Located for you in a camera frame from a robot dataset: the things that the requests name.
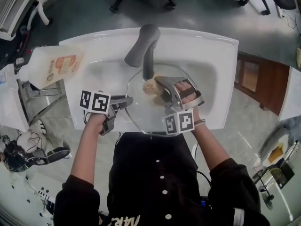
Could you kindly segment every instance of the white sink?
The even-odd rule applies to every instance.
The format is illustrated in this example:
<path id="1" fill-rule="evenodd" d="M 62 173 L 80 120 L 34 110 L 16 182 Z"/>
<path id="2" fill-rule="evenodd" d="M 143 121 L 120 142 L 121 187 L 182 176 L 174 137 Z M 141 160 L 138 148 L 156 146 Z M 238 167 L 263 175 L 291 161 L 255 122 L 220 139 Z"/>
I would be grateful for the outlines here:
<path id="1" fill-rule="evenodd" d="M 140 68 L 130 67 L 124 58 L 135 44 L 140 28 L 119 29 L 82 35 L 60 42 L 71 44 L 85 51 L 81 67 L 71 78 L 64 80 L 68 104 L 76 129 L 83 129 L 83 111 L 79 107 L 81 91 L 102 90 L 111 95 L 124 95 L 127 83 Z M 154 68 L 160 65 L 175 65 L 182 68 L 201 91 L 205 103 L 199 111 L 206 119 L 209 129 L 224 127 L 236 71 L 238 41 L 205 32 L 160 28 L 161 36 L 154 50 Z M 154 120 L 145 122 L 147 131 L 164 131 L 164 126 L 156 109 Z M 144 123 L 142 115 L 132 115 L 138 124 Z M 115 119 L 114 131 L 139 131 L 125 111 L 120 111 Z"/>

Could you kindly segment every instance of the sink basin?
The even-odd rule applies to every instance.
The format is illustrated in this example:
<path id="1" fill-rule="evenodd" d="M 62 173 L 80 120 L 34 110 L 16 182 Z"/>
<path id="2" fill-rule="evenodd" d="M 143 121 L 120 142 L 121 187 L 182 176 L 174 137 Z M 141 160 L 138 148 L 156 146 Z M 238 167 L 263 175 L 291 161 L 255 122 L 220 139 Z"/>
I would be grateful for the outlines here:
<path id="1" fill-rule="evenodd" d="M 180 67 L 194 81 L 205 103 L 199 107 L 201 118 L 209 129 L 224 127 L 236 71 L 238 41 L 222 36 L 183 29 L 160 28 L 161 37 L 154 49 L 154 71 L 163 76 L 184 76 Z M 129 80 L 140 70 L 128 66 L 124 57 L 136 42 L 139 28 L 120 29 L 82 35 L 60 45 L 75 45 L 85 51 L 78 72 L 64 80 L 67 100 L 76 129 L 83 129 L 83 111 L 79 107 L 81 91 L 102 90 L 111 95 L 124 95 Z M 129 90 L 134 104 L 128 110 L 146 131 L 164 131 L 164 108 L 142 100 L 143 79 Z M 139 131 L 126 112 L 119 111 L 114 131 Z"/>

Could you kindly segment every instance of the gray floor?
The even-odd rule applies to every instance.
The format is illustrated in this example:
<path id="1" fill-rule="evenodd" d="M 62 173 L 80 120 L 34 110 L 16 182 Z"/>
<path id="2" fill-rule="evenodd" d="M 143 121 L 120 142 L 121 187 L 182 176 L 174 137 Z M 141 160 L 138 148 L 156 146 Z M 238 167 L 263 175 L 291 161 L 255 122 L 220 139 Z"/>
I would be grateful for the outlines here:
<path id="1" fill-rule="evenodd" d="M 239 51 L 257 55 L 290 66 L 296 66 L 295 51 L 300 46 L 293 20 L 300 21 L 299 11 L 287 11 L 288 19 L 277 16 L 272 0 L 267 0 L 271 14 L 264 10 L 261 0 L 250 0 L 238 7 L 237 0 L 175 0 L 171 12 L 161 7 L 166 0 L 124 0 L 118 14 L 109 6 L 115 0 L 51 0 L 46 5 L 47 16 L 54 23 L 45 27 L 37 17 L 28 47 L 56 45 L 74 36 L 119 28 L 141 27 L 152 23 L 160 27 L 174 27 L 215 33 L 239 40 Z"/>
<path id="2" fill-rule="evenodd" d="M 238 8 L 236 0 L 176 0 L 177 7 L 172 12 L 164 12 L 160 7 L 165 0 L 124 0 L 118 14 L 112 14 L 109 6 L 114 0 L 52 0 L 45 12 L 52 16 L 54 23 L 46 27 L 37 17 L 34 20 L 29 48 L 38 45 L 57 45 L 59 41 L 74 36 L 109 29 L 141 27 L 153 23 L 161 27 L 175 27 L 216 33 L 239 40 L 239 50 L 262 56 L 288 65 L 295 65 L 295 48 L 299 45 L 297 30 L 279 19 L 275 5 L 268 3 L 272 14 L 261 16 L 260 0 L 251 0 L 243 8 Z M 40 106 L 45 101 L 36 99 L 32 106 Z M 66 100 L 54 107 L 43 121 L 58 140 L 66 141 L 74 156 L 81 131 L 75 130 Z M 213 131 L 220 143 L 238 163 L 252 167 L 258 160 L 258 153 L 267 135 L 277 125 L 277 116 L 262 111 L 259 104 L 240 91 L 234 89 L 230 110 L 224 129 Z M 1 128 L 2 134 L 13 134 Z M 190 149 L 196 143 L 190 133 L 185 135 Z M 108 175 L 112 164 L 117 133 L 110 133 L 99 141 L 95 169 L 95 188 L 101 195 L 100 210 L 107 211 Z M 64 182 L 68 177 L 73 158 L 56 163 L 33 167 L 41 173 Z M 209 175 L 204 158 L 198 150 L 196 162 L 199 169 Z M 199 177 L 200 192 L 206 195 L 209 186 Z"/>
<path id="3" fill-rule="evenodd" d="M 65 141 L 70 146 L 74 158 L 82 131 L 76 130 L 73 126 L 67 100 L 65 99 L 54 107 L 43 116 L 42 120 L 48 134 L 51 134 L 52 142 L 56 145 L 57 142 Z M 226 125 L 223 129 L 214 130 L 213 133 L 237 163 L 247 166 L 249 174 L 252 176 L 255 173 L 252 167 L 258 161 L 257 153 L 266 137 L 277 124 L 276 115 L 270 111 L 263 111 L 259 108 L 259 103 L 234 89 Z M 16 130 L 1 128 L 1 134 L 8 134 L 14 138 L 16 137 Z M 190 150 L 192 150 L 196 140 L 190 132 L 185 133 L 184 136 Z M 117 139 L 118 133 L 111 132 L 98 141 L 95 188 L 101 197 L 100 210 L 105 212 L 107 212 L 108 178 Z M 73 158 L 60 160 L 46 166 L 32 167 L 28 170 L 28 173 L 32 174 L 38 171 L 63 183 L 70 174 Z M 196 163 L 199 170 L 209 176 L 209 169 L 200 149 L 197 151 Z M 198 182 L 201 195 L 207 195 L 210 189 L 207 181 L 198 175 Z"/>

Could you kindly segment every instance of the black sweatshirt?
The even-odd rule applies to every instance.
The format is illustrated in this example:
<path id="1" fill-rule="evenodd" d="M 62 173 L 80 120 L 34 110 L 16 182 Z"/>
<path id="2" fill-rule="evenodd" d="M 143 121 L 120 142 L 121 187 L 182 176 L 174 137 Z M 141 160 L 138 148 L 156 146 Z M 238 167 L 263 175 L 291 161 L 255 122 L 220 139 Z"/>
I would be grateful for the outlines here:
<path id="1" fill-rule="evenodd" d="M 199 195 L 197 168 L 182 135 L 124 134 L 109 178 L 111 226 L 269 226 L 244 165 L 228 159 L 210 172 L 211 207 Z M 99 204 L 94 186 L 70 175 L 56 196 L 54 224 L 96 226 Z"/>

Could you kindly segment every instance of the faucet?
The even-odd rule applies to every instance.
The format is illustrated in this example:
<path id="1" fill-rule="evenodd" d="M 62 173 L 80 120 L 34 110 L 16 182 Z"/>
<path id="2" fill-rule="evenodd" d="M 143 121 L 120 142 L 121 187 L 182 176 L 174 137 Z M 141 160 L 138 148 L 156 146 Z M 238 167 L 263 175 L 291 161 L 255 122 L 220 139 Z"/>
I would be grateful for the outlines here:
<path id="1" fill-rule="evenodd" d="M 144 25 L 139 31 L 137 42 L 124 59 L 131 67 L 140 67 L 143 62 L 143 79 L 145 81 L 154 76 L 154 48 L 160 35 L 157 26 Z"/>

